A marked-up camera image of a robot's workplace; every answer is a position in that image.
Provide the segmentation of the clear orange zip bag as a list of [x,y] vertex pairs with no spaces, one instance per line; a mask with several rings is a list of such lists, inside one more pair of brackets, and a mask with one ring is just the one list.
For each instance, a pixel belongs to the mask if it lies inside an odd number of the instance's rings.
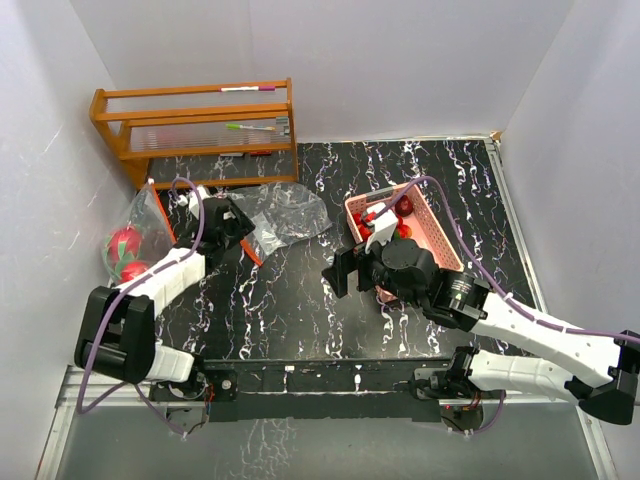
[[102,243],[101,257],[110,282],[120,285],[145,273],[175,242],[154,180],[149,179]]

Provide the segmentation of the red green dragon fruit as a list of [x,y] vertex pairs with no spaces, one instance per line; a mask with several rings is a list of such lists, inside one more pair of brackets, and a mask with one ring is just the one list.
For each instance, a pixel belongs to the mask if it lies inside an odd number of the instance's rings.
[[115,230],[105,241],[102,248],[102,260],[110,278],[120,281],[123,267],[136,261],[142,244],[142,235],[133,225]]

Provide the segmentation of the red apple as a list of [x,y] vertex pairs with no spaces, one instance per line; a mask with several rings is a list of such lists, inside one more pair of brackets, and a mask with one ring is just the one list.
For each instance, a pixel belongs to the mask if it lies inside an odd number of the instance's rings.
[[129,282],[145,273],[149,265],[143,261],[132,261],[127,263],[120,272],[120,283]]

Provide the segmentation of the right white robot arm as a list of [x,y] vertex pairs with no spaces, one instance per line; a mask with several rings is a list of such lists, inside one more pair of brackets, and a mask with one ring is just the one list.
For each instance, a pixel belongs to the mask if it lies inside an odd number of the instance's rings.
[[361,243],[335,252],[322,272],[334,294],[379,287],[448,329],[501,340],[525,351],[502,356],[456,349],[450,366],[417,388],[443,397],[515,390],[576,404],[614,425],[631,424],[639,387],[639,336],[590,331],[531,309],[470,274],[441,268],[410,239]]

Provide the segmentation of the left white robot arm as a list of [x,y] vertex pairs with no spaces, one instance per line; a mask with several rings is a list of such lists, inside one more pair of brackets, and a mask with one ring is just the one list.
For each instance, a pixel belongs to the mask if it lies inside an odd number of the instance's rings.
[[207,376],[194,366],[192,354],[156,339],[156,318],[203,280],[255,225],[232,199],[212,196],[204,187],[185,199],[197,218],[194,236],[172,247],[140,276],[90,293],[74,363],[129,384],[171,382],[182,397],[194,399],[204,392]]

